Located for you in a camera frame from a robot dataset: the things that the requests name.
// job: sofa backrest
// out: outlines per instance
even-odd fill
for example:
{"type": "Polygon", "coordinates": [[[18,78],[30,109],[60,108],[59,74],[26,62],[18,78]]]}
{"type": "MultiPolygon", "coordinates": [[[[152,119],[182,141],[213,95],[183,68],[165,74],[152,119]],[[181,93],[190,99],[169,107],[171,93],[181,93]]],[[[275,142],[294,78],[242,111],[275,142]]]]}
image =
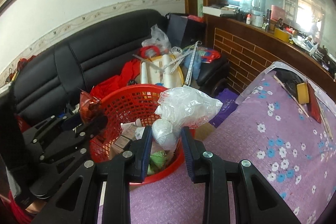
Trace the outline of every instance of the sofa backrest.
{"type": "Polygon", "coordinates": [[[119,75],[141,42],[167,19],[155,10],[138,10],[87,27],[51,46],[29,62],[14,84],[16,112],[30,125],[79,103],[80,89],[119,75]]]}

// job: white plastic bag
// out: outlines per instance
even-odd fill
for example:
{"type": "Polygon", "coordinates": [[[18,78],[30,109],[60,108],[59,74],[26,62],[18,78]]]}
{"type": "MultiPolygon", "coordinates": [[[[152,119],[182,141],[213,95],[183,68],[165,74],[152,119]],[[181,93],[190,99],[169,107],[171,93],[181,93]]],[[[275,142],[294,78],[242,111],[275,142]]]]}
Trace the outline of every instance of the white plastic bag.
{"type": "Polygon", "coordinates": [[[161,92],[157,102],[160,106],[155,114],[168,120],[174,132],[177,129],[180,132],[184,126],[198,128],[209,122],[223,105],[221,101],[187,85],[161,92]]]}
{"type": "Polygon", "coordinates": [[[162,55],[169,53],[171,44],[168,36],[156,24],[151,28],[151,36],[152,38],[146,39],[141,43],[143,47],[156,46],[162,55]]]}
{"type": "Polygon", "coordinates": [[[153,123],[152,135],[164,150],[175,150],[179,137],[173,133],[173,125],[166,119],[157,119],[153,123]]]}

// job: yellow sponge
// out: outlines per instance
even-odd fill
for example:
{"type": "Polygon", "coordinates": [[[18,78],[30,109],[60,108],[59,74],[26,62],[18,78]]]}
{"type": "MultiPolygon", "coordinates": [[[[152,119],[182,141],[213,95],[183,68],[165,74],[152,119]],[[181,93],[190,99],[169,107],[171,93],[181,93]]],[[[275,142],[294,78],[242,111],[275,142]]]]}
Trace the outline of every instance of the yellow sponge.
{"type": "Polygon", "coordinates": [[[297,89],[297,97],[299,104],[307,104],[309,103],[309,93],[307,83],[301,83],[296,85],[297,89]]]}

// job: purple bag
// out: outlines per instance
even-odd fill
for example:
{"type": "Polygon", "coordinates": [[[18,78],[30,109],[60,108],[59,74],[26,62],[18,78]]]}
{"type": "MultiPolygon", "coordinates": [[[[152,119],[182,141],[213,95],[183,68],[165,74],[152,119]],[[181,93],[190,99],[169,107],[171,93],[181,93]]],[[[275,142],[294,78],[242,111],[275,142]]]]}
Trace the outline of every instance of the purple bag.
{"type": "Polygon", "coordinates": [[[215,128],[219,125],[232,113],[236,110],[237,104],[235,100],[238,98],[238,95],[229,89],[224,89],[221,93],[218,94],[216,99],[220,100],[223,105],[220,111],[214,116],[209,123],[212,124],[215,128]]]}

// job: blue cloth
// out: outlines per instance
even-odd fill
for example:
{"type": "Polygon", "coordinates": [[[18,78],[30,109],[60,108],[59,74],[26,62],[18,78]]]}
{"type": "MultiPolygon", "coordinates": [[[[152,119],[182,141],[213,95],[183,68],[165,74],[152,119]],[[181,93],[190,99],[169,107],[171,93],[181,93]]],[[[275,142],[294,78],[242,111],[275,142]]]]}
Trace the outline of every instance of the blue cloth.
{"type": "MultiPolygon", "coordinates": [[[[191,56],[193,54],[189,54],[185,57],[183,65],[188,69],[191,61],[191,56]]],[[[192,78],[194,80],[198,79],[198,76],[200,75],[201,71],[201,64],[202,64],[202,57],[198,54],[198,52],[195,52],[195,58],[194,58],[194,63],[193,63],[193,74],[192,78]]]]}

